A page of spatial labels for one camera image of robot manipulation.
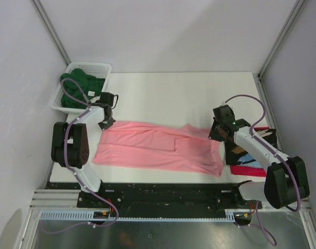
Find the green towel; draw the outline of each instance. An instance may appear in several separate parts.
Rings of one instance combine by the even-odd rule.
[[[76,82],[78,82],[78,84],[83,89],[84,93],[86,94],[89,100],[92,99],[93,97],[100,96],[102,87],[105,83],[105,79],[99,79],[92,75],[88,75],[82,69],[79,69],[79,68],[72,70],[70,74],[68,73],[62,74],[60,80],[63,80],[65,78],[71,78],[75,80]],[[63,86],[64,86],[64,89],[67,91],[67,93],[69,93],[71,96],[85,102],[85,99],[81,91],[77,88],[77,86],[73,82],[71,82],[70,80],[66,80]],[[78,108],[78,109],[86,108],[85,105],[72,100],[65,94],[62,95],[61,105],[62,107],[67,107],[67,108]]]

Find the pink shirt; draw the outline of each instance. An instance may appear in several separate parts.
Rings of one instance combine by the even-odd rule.
[[[210,140],[209,132],[190,125],[175,129],[117,121],[102,132],[93,162],[220,176],[224,164],[218,152],[219,142]]]

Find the pink cloth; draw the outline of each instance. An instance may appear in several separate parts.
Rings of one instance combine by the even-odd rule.
[[[219,142],[209,129],[180,129],[150,123],[117,121],[102,132],[95,164],[197,172],[220,176]]]

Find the folded clothes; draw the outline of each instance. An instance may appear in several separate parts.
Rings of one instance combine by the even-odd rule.
[[[82,69],[76,68],[71,71],[70,74],[64,73],[61,75],[60,80],[63,80],[65,78],[71,78],[78,82],[80,87],[83,89],[85,95],[88,97],[88,99],[92,99],[93,97],[100,96],[102,87],[105,83],[105,79],[99,79],[92,75],[86,74]],[[75,97],[79,100],[82,100],[85,102],[85,99],[79,90],[79,88],[70,80],[66,80],[63,84],[64,89],[69,93],[72,97]],[[72,100],[67,95],[62,95],[61,98],[61,105],[62,107],[67,108],[79,108],[79,109],[85,109],[86,106],[78,103],[75,100]]]
[[[151,123],[117,121],[102,132],[95,164],[130,168],[196,172],[220,176],[218,147],[210,129],[190,125],[161,127]]]

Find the white wall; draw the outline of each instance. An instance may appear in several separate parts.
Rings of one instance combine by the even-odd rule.
[[[316,214],[316,0],[305,6],[264,83],[284,149],[306,163]]]
[[[71,60],[257,73],[296,0],[42,0]]]
[[[0,1],[0,248],[12,248],[46,177],[53,124],[64,118],[48,102],[64,70],[30,1]]]

